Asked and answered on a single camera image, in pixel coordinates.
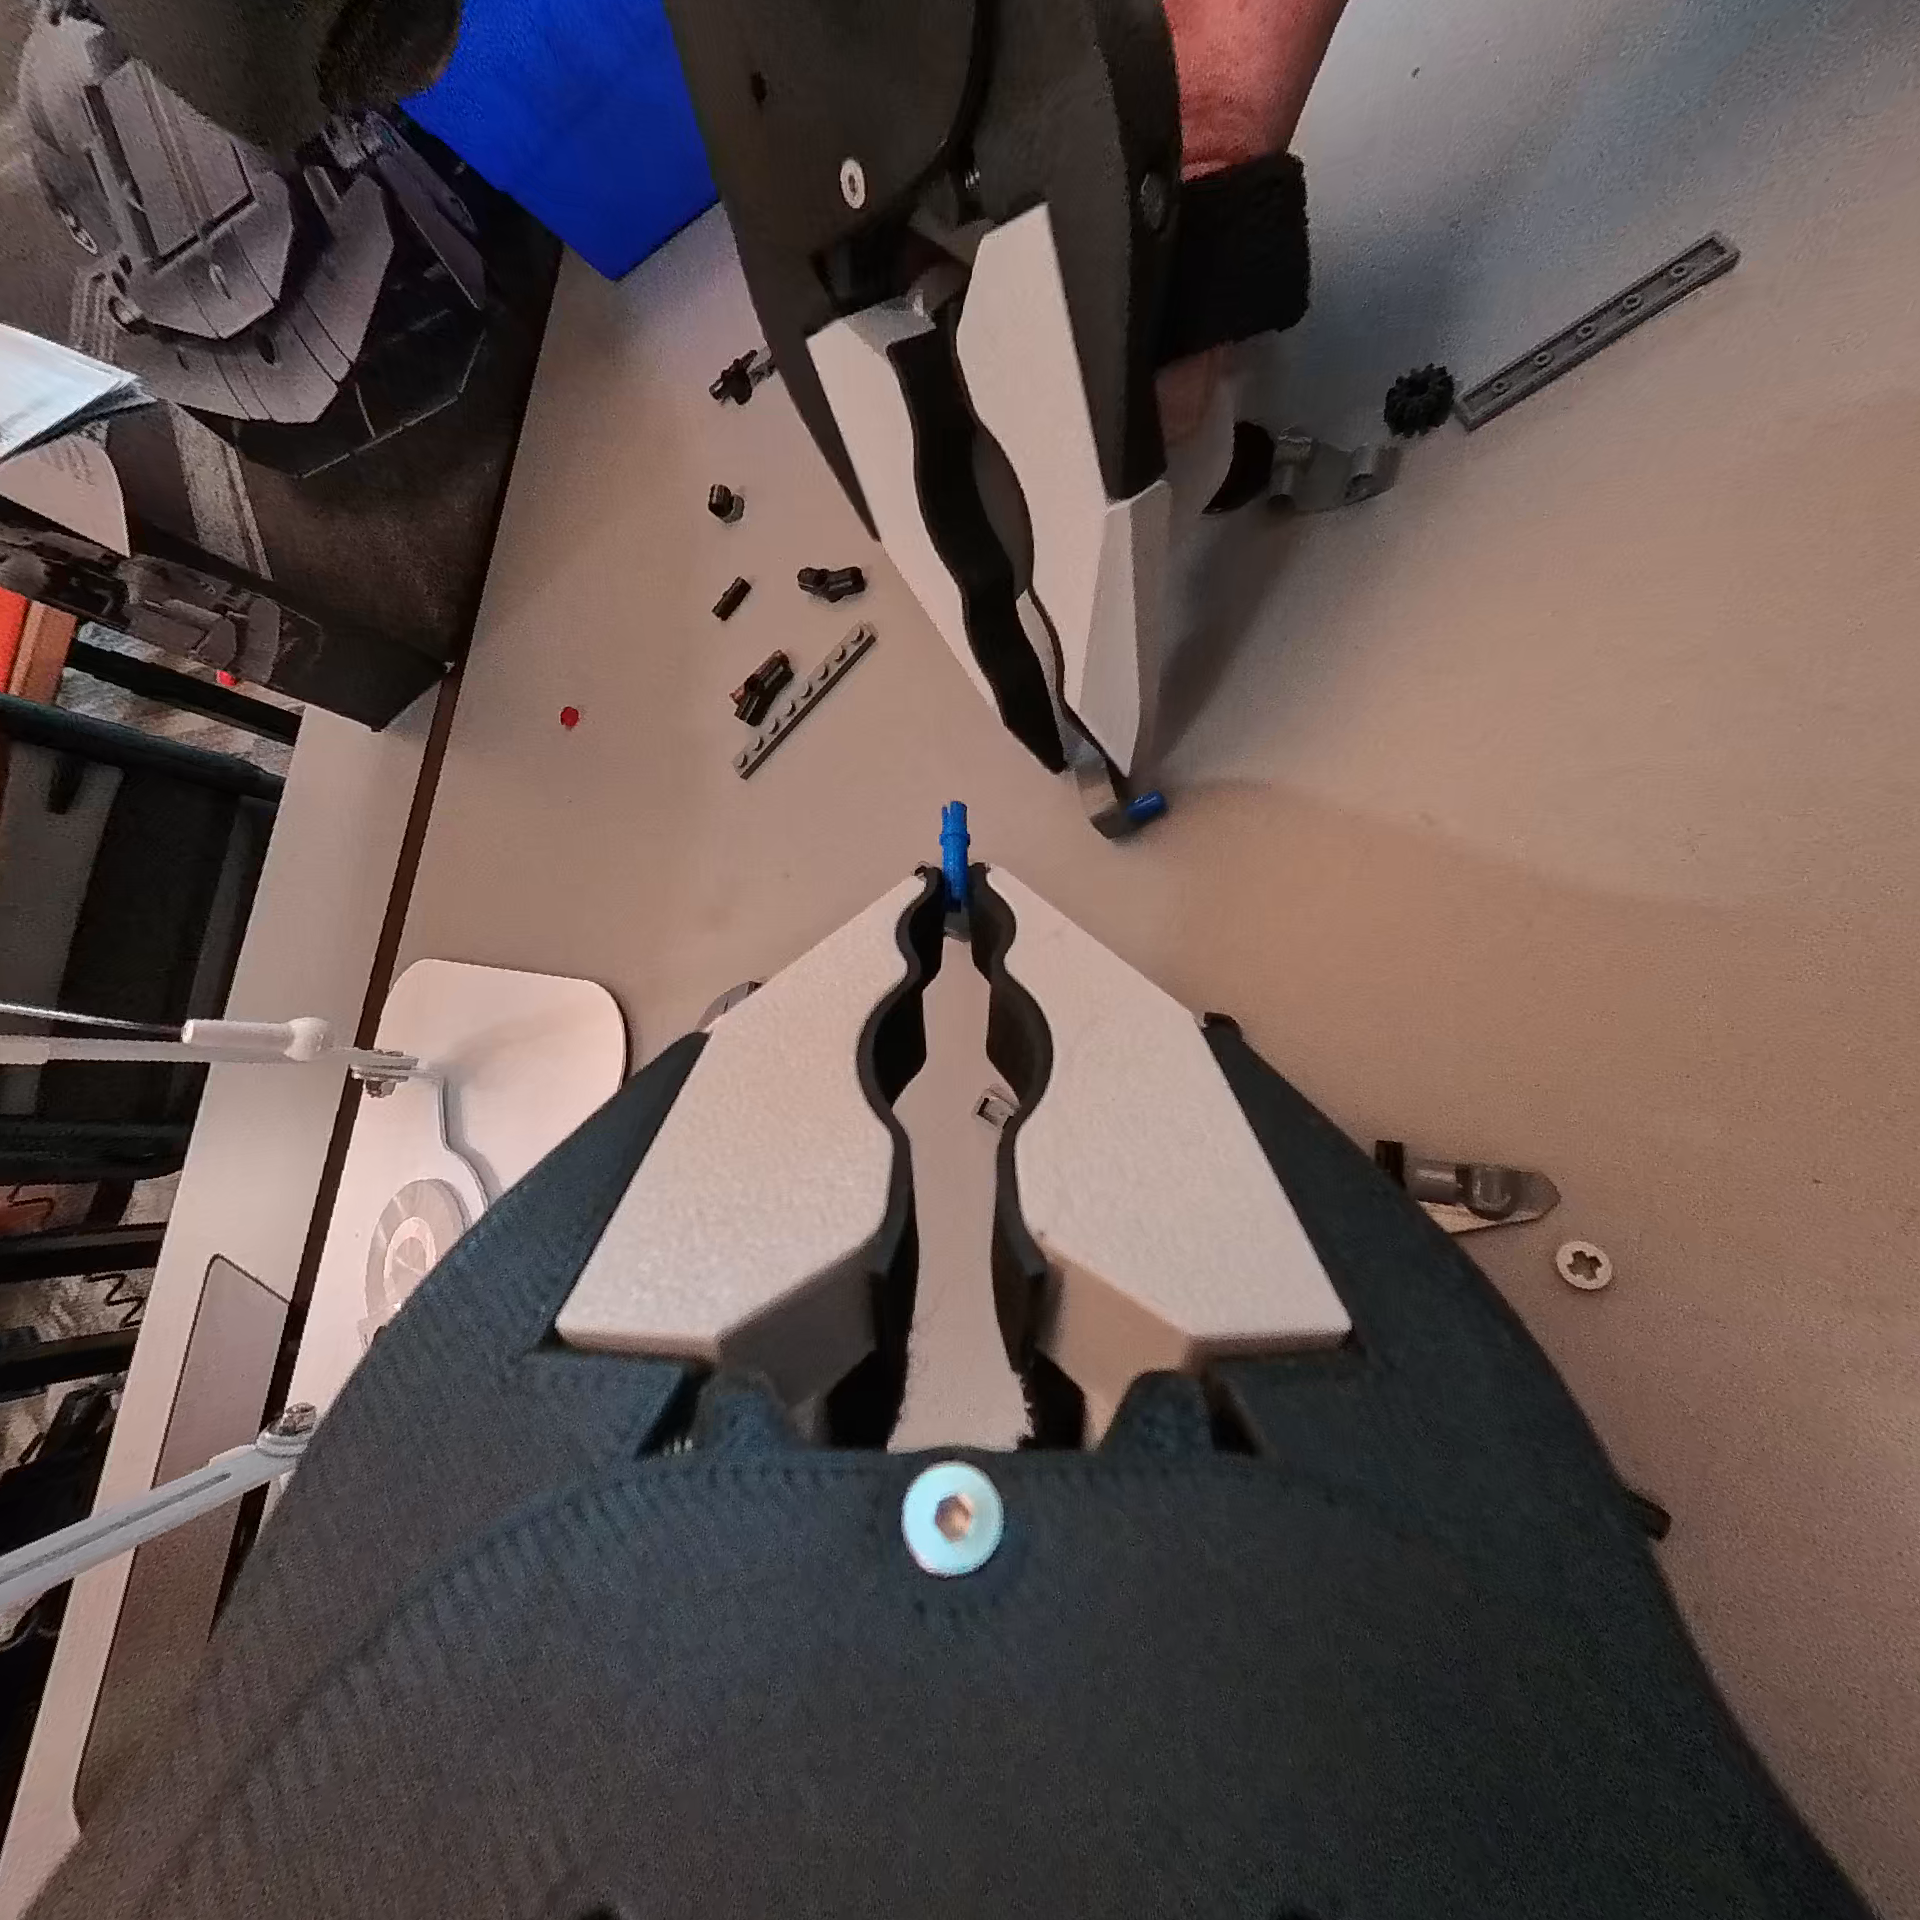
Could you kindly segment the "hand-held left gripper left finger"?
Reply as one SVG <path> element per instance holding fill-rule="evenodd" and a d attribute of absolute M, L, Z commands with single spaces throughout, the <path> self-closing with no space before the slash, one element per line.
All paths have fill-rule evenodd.
<path fill-rule="evenodd" d="M 919 1229 L 902 1090 L 946 889 L 919 872 L 697 1037 L 561 1308 L 579 1354 L 760 1377 L 787 1407 L 905 1379 Z"/>

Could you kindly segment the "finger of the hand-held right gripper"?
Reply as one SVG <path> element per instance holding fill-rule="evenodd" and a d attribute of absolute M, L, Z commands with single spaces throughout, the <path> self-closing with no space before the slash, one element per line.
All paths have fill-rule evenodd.
<path fill-rule="evenodd" d="M 1103 472 L 1044 204 L 978 242 L 956 355 L 1011 497 L 1016 608 L 1042 689 L 1130 783 L 1146 768 L 1162 683 L 1171 484 L 1128 492 Z"/>
<path fill-rule="evenodd" d="M 1017 612 L 1011 497 L 959 368 L 960 311 L 881 303 L 816 332 L 807 359 L 884 559 L 1006 731 L 1058 776 L 1067 731 Z"/>

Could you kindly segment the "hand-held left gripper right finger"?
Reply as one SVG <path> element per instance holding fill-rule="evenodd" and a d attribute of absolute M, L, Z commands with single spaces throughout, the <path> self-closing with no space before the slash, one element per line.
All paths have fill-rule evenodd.
<path fill-rule="evenodd" d="M 1202 1018 L 1008 868 L 972 874 L 999 1333 L 1041 1420 L 1111 1420 L 1146 1377 L 1334 1354 L 1354 1316 Z"/>

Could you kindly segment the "long dark grey lego plate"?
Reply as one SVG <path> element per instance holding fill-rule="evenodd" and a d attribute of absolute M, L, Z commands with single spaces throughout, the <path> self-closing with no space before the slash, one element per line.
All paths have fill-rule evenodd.
<path fill-rule="evenodd" d="M 1743 252 L 1734 240 L 1720 232 L 1711 232 L 1658 271 L 1633 279 L 1624 291 L 1610 295 L 1576 322 L 1559 327 L 1546 341 L 1527 347 L 1498 372 L 1458 391 L 1455 399 L 1455 419 L 1468 432 L 1487 428 L 1520 402 L 1547 391 L 1550 384 L 1576 368 L 1591 363 L 1601 353 L 1618 346 L 1635 329 L 1676 308 L 1699 288 L 1734 272 L 1739 259 Z"/>

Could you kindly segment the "lego set box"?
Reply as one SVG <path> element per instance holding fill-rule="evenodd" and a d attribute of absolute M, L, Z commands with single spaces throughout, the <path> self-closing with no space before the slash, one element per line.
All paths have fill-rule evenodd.
<path fill-rule="evenodd" d="M 470 4 L 6 4 L 3 322 L 130 402 L 6 591 L 384 729 L 465 659 L 561 242 L 408 104 Z"/>

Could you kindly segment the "person's right hand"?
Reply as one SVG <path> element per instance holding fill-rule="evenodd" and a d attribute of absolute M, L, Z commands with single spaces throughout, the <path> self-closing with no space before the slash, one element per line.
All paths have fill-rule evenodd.
<path fill-rule="evenodd" d="M 1194 432 L 1228 353 L 1306 315 L 1313 292 L 1297 135 L 1345 2 L 1167 2 L 1183 99 L 1183 193 L 1160 329 L 1169 441 Z"/>

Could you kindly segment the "white magnifier stand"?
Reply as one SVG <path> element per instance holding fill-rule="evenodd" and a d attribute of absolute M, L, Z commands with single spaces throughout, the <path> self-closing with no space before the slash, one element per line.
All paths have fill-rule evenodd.
<path fill-rule="evenodd" d="M 292 1402 L 328 1408 L 452 1243 L 582 1121 L 628 1061 L 614 994 L 591 980 L 447 960 L 408 968 L 375 1042 L 314 1015 L 83 1023 L 7 1031 L 6 1068 L 290 1068 L 358 1096 L 343 1184 L 298 1345 Z"/>

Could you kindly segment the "blue plastic bin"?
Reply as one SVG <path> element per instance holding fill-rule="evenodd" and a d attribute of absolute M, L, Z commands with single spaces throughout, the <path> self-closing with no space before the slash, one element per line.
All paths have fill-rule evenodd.
<path fill-rule="evenodd" d="M 406 109 L 610 282 L 719 202 L 663 2 L 467 2 Z"/>

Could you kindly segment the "black metal rack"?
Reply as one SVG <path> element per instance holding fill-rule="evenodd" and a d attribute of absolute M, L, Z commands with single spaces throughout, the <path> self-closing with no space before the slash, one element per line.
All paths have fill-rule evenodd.
<path fill-rule="evenodd" d="M 168 1040 L 224 1012 L 281 778 L 6 697 L 6 1037 Z M 207 1068 L 6 1064 L 6 1360 L 130 1346 Z"/>

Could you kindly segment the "white paper booklet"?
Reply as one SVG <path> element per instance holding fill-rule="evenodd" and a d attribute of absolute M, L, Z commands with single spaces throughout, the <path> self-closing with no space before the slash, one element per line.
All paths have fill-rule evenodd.
<path fill-rule="evenodd" d="M 3 325 L 3 461 L 152 404 L 138 375 Z"/>

